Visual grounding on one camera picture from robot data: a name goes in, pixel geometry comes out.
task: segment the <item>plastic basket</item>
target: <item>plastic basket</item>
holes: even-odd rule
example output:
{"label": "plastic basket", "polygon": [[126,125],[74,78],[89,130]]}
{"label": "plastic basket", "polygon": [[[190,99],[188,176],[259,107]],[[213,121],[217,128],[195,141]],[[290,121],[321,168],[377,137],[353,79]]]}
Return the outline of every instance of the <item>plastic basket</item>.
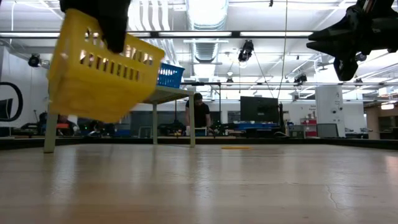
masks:
{"label": "plastic basket", "polygon": [[116,122],[155,90],[164,51],[126,35],[113,54],[97,20],[69,9],[48,74],[51,113]]}
{"label": "plastic basket", "polygon": [[182,73],[185,68],[162,63],[159,69],[157,84],[172,88],[180,88]]}

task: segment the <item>table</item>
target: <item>table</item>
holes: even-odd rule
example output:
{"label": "table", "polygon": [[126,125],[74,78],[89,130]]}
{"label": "table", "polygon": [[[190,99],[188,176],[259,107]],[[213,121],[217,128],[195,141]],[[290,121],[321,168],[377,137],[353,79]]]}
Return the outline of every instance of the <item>table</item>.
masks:
{"label": "table", "polygon": [[[157,105],[167,103],[174,100],[189,97],[189,114],[190,114],[190,146],[195,147],[195,117],[193,91],[181,90],[165,86],[156,86],[155,92],[142,103],[153,105],[153,121],[152,131],[154,144],[157,144]],[[55,149],[55,137],[57,130],[57,114],[49,114],[47,117],[47,130],[45,132],[44,153],[53,153]]]}

